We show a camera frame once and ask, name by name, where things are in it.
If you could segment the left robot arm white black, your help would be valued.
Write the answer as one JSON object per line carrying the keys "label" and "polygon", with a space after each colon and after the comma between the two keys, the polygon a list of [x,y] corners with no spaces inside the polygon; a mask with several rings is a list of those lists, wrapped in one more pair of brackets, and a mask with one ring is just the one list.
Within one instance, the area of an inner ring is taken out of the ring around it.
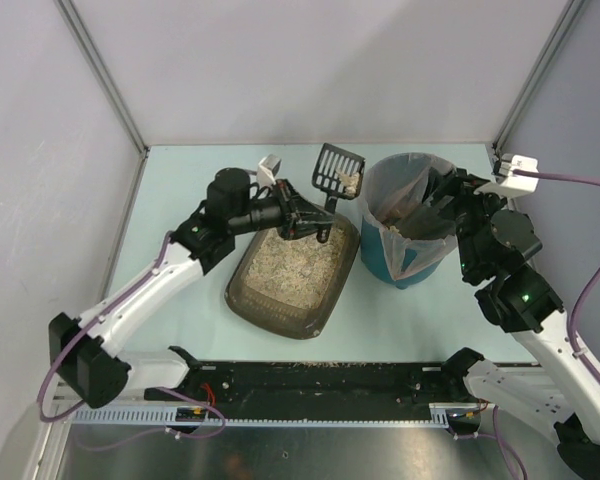
{"label": "left robot arm white black", "polygon": [[235,249],[239,235],[274,229],[299,240],[330,227],[335,216],[304,198],[286,179],[253,193],[248,173],[220,170],[199,207],[166,233],[156,259],[110,297],[76,318],[61,313],[49,324],[50,368],[43,398],[59,376],[93,409],[126,391],[175,389],[192,368],[184,349],[128,354],[136,330],[176,293],[201,280]]}

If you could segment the black litter scoop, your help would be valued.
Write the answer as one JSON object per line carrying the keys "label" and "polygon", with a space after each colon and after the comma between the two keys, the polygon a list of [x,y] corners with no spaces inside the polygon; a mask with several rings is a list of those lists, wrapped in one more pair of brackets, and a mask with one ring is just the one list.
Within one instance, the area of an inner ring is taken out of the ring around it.
{"label": "black litter scoop", "polygon": [[334,213],[339,200],[357,198],[364,171],[364,157],[324,143],[312,174],[312,186],[326,195],[324,208]]}

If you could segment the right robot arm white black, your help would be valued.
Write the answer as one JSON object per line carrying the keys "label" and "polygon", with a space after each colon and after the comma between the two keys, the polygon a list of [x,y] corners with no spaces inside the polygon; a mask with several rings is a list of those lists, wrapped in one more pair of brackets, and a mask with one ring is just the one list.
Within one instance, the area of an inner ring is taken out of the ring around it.
{"label": "right robot arm white black", "polygon": [[510,199],[533,193],[540,180],[592,181],[529,171],[527,162],[500,162],[493,181],[464,169],[436,174],[423,202],[453,222],[462,279],[476,287],[483,316],[533,356],[554,388],[540,390],[517,376],[501,374],[493,362],[469,348],[444,366],[469,395],[547,438],[580,478],[600,479],[600,362],[579,338],[579,311],[567,311],[529,263],[542,247],[530,218],[506,206]]}

